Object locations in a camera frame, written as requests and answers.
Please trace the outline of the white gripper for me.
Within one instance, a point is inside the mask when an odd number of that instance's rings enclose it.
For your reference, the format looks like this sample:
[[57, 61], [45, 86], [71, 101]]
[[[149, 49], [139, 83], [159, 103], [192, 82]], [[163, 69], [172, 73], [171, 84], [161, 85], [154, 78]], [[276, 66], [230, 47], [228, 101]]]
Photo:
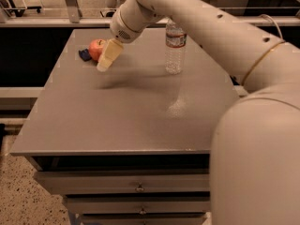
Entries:
[[97, 61], [97, 70], [105, 72], [124, 50], [123, 43], [134, 41], [147, 26], [144, 9], [136, 0], [126, 0], [112, 16], [110, 30], [114, 38], [108, 39]]

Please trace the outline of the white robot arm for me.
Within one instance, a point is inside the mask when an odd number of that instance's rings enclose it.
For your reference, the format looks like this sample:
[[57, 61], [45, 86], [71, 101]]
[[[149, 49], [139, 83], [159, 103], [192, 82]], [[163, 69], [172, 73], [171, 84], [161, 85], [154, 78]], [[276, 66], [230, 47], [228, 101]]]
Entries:
[[213, 225], [300, 225], [300, 51], [201, 0], [126, 0], [97, 68], [169, 17], [248, 95], [220, 119], [210, 153]]

